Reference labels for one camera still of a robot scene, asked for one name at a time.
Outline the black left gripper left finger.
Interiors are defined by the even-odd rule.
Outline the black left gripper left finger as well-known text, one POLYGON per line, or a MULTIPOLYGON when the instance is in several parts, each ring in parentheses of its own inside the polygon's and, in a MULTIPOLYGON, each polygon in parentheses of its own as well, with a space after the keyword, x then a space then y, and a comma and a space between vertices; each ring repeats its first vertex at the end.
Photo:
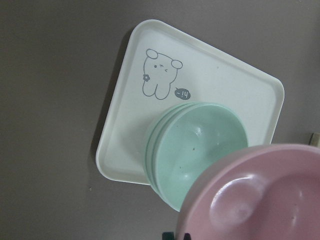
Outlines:
POLYGON ((174 232, 163 232, 162 240, 175 240, 174 232))

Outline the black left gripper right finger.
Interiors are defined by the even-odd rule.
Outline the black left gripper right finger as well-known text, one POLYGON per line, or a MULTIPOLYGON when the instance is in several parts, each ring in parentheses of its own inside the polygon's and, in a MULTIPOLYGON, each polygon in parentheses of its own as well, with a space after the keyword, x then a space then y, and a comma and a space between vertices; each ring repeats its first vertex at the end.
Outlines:
POLYGON ((185 233, 183 240, 191 240, 191 235, 189 233, 185 233))

